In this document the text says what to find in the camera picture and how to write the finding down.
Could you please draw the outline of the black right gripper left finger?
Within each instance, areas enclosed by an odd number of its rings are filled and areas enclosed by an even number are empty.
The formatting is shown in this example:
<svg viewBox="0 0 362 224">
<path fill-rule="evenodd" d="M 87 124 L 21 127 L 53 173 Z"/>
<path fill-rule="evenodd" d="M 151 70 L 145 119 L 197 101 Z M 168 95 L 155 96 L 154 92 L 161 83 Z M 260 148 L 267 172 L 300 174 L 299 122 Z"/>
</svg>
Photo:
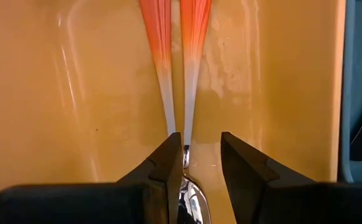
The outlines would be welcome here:
<svg viewBox="0 0 362 224">
<path fill-rule="evenodd" d="M 171 134 L 116 182 L 6 188 L 0 223 L 176 223 L 181 148 L 181 135 Z"/>
</svg>

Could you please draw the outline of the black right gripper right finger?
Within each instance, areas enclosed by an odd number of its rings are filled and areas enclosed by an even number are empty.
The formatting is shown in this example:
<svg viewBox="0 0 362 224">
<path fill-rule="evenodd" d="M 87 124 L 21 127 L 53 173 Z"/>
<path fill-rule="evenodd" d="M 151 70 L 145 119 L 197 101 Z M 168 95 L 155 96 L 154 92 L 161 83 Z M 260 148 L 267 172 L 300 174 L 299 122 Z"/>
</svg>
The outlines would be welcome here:
<svg viewBox="0 0 362 224">
<path fill-rule="evenodd" d="M 221 163 L 237 223 L 362 223 L 362 184 L 316 182 L 230 132 Z"/>
</svg>

